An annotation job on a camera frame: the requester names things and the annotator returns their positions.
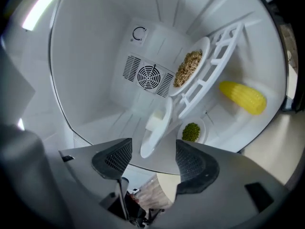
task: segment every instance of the vent slot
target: vent slot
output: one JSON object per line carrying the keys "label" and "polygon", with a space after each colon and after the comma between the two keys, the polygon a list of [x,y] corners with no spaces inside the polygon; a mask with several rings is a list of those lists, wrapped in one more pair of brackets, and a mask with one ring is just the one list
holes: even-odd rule
{"label": "vent slot", "polygon": [[135,75],[137,73],[137,70],[139,68],[141,59],[134,57],[134,56],[128,56],[127,62],[125,64],[123,76],[125,79],[133,82]]}
{"label": "vent slot", "polygon": [[162,97],[166,97],[168,95],[168,91],[170,89],[170,84],[171,84],[172,79],[173,79],[173,75],[167,73],[161,86],[159,87],[159,89],[157,91],[158,95],[160,95]]}
{"label": "vent slot", "polygon": [[249,193],[252,201],[255,203],[259,213],[274,202],[273,198],[259,182],[247,184],[244,187]]}

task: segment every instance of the wooden floor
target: wooden floor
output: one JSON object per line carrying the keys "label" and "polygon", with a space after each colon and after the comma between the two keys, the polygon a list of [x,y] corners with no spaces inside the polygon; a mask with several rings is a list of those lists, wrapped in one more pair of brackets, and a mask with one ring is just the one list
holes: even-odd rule
{"label": "wooden floor", "polygon": [[148,209],[167,209],[172,206],[172,202],[164,194],[157,175],[144,184],[135,195],[139,199],[140,206],[148,213]]}

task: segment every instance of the white rack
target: white rack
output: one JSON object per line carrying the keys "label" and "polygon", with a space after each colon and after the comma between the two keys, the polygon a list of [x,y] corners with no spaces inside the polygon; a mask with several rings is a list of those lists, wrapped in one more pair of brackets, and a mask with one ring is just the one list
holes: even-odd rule
{"label": "white rack", "polygon": [[243,28],[244,24],[239,22],[210,36],[211,51],[202,71],[187,92],[179,94],[174,100],[174,115],[179,119],[185,118],[215,83],[232,56]]}

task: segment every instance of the black grille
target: black grille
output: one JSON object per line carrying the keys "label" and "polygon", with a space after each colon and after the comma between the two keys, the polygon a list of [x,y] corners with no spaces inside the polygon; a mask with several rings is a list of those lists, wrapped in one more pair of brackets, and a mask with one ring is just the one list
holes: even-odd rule
{"label": "black grille", "polygon": [[121,179],[132,158],[132,139],[122,139],[92,158],[93,168],[105,179]]}
{"label": "black grille", "polygon": [[201,158],[181,146],[176,148],[176,162],[182,182],[198,176],[203,172],[205,166]]}
{"label": "black grille", "polygon": [[131,158],[132,144],[128,143],[124,147],[110,153],[106,157],[105,163],[123,174]]}

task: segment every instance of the white bowl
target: white bowl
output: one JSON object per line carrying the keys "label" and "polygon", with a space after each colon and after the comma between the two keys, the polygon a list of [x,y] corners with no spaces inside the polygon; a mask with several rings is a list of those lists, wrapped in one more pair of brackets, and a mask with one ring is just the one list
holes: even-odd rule
{"label": "white bowl", "polygon": [[210,46],[211,46],[211,41],[208,37],[202,37],[198,42],[196,42],[188,52],[192,52],[192,51],[198,51],[198,50],[202,50],[202,57],[201,60],[198,63],[198,66],[196,68],[196,70],[193,72],[193,74],[191,75],[191,77],[180,87],[174,87],[173,83],[170,86],[169,89],[169,93],[168,95],[170,97],[176,96],[177,94],[179,94],[180,92],[182,92],[188,84],[190,84],[192,82],[192,80],[195,78],[195,76],[199,73],[201,67],[203,66],[209,51],[210,51]]}
{"label": "white bowl", "polygon": [[195,124],[199,125],[200,134],[199,134],[199,137],[197,138],[197,140],[195,141],[195,143],[203,144],[204,139],[205,139],[206,129],[205,129],[205,124],[204,124],[203,120],[199,117],[192,117],[192,118],[186,119],[179,128],[177,139],[182,140],[182,132],[189,123],[195,123]]}
{"label": "white bowl", "polygon": [[161,138],[166,132],[173,113],[173,99],[171,97],[166,98],[165,105],[160,111],[164,112],[164,117],[161,120],[158,120],[159,114],[154,112],[146,124],[146,130],[140,149],[142,158],[147,158],[152,155],[153,151],[158,146]]}

